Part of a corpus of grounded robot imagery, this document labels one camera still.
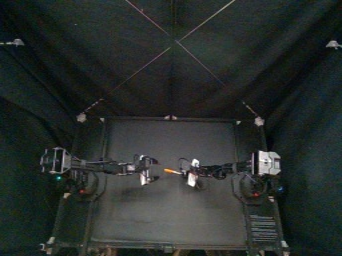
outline black curtain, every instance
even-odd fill
[[[283,158],[284,234],[299,255],[342,255],[340,84],[342,52],[328,49],[268,119],[268,143]]]

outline orange object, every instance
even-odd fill
[[[172,169],[164,169],[164,172],[166,173],[174,173],[174,174],[181,174],[180,172],[172,170]]]

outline black fabric wall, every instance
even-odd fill
[[[1,254],[34,248],[50,235],[56,186],[38,161],[46,147],[69,146],[70,136],[1,97],[0,109]]]
[[[10,38],[7,31],[0,35]],[[74,123],[34,58],[0,48],[0,60],[0,255],[33,255],[50,235],[57,203],[40,156],[45,148],[69,147]]]
[[[293,83],[268,119],[283,158],[285,236],[299,255],[342,255],[342,51],[325,51]]]

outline ceiling fabric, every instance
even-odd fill
[[[339,26],[339,1],[2,1],[76,115],[267,117]]]

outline black tent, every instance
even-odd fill
[[[2,252],[49,237],[38,159],[70,149],[82,113],[260,116],[283,159],[285,241],[297,255],[342,254],[342,49],[325,47],[342,42],[340,1],[2,0],[0,10]]]

